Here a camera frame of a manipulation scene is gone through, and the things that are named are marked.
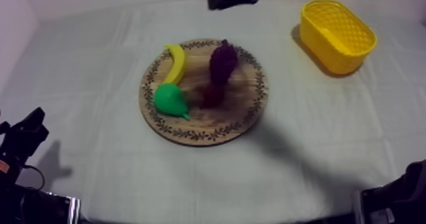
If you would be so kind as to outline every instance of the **green pear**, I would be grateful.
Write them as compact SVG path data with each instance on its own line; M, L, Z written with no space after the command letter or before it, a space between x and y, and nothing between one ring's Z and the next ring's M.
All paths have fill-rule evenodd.
M182 90L175 84L166 83L160 85L154 94L154 105L163 113L184 117L187 120L190 119Z

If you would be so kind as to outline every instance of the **round wooden tray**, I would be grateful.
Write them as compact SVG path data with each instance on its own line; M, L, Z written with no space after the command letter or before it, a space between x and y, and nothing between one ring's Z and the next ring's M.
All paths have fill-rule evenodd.
M164 50L148 67L139 89L139 106L147 123L159 135L182 145L218 145L240 136L260 118L268 100L268 80L255 58L238 46L238 66L229 79L225 101L215 109L199 108L202 90L210 83L210 56L220 45L217 39L181 43L186 70L179 87L190 106L189 121L160 114L153 104L155 90L173 65L169 51Z

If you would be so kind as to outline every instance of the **white tablecloth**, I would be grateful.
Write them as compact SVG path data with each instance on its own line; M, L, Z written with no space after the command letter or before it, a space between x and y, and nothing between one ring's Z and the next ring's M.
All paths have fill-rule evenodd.
M142 4L43 22L0 97L1 120L46 111L50 134L29 164L45 190L81 198L90 218L283 223L348 211L352 191L426 157L426 29L349 3L379 42L354 75L331 78L295 42L305 2ZM251 52L270 96L250 133L182 147L148 127L139 83L165 43L204 37Z

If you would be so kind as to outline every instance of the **banana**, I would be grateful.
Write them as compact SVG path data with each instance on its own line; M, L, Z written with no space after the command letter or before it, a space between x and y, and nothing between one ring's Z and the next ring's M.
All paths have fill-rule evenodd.
M179 44L165 44L164 46L169 49L173 56L173 67L165 78L163 84L177 84L181 81L183 74L185 73L185 52Z

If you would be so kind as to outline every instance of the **yellow basket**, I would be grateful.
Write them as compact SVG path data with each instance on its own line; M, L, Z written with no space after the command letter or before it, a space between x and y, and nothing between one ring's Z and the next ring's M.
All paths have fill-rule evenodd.
M314 0L302 8L302 42L334 74L354 72L377 44L377 37L342 3Z

